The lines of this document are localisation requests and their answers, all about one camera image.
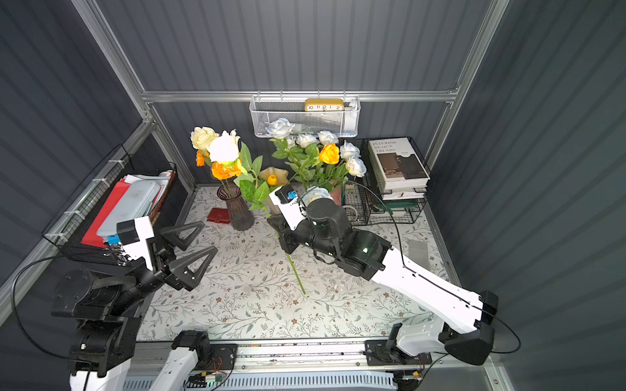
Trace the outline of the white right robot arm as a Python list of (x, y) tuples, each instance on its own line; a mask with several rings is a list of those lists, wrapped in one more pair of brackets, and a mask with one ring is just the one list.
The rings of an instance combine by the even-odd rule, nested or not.
[(329, 198), (307, 204), (293, 189), (287, 197), (272, 193), (280, 211), (268, 218), (286, 254), (299, 247), (349, 275), (391, 288), (435, 315), (430, 325), (393, 326), (383, 352), (371, 357), (383, 363), (406, 363), (422, 354), (439, 353), (481, 366), (494, 347), (499, 298), (490, 291), (460, 288), (419, 266), (404, 255), (401, 245), (371, 231), (356, 229), (341, 206)]

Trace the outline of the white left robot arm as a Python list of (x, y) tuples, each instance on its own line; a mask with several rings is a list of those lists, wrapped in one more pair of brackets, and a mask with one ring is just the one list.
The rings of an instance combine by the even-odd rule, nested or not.
[(194, 290), (217, 255), (215, 246), (177, 257), (204, 230), (205, 223), (154, 231), (149, 218), (117, 223), (107, 240), (109, 256), (133, 269), (125, 275), (97, 270), (70, 271), (53, 296), (52, 315), (75, 319), (69, 352), (72, 390), (121, 390), (135, 354), (143, 303), (161, 287)]

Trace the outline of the orange flower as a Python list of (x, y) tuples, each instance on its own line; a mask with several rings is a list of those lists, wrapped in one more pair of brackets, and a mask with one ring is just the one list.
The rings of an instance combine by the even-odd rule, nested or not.
[(335, 172), (340, 164), (340, 151), (336, 144), (324, 145), (320, 154), (320, 180), (319, 184), (328, 189), (334, 189), (337, 185)]

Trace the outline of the orange yellow rose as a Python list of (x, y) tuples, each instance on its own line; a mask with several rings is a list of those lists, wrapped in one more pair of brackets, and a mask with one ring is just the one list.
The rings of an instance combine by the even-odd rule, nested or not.
[(197, 150), (196, 155), (196, 165), (197, 167), (202, 167), (206, 165), (207, 160), (210, 158), (210, 155), (205, 150)]

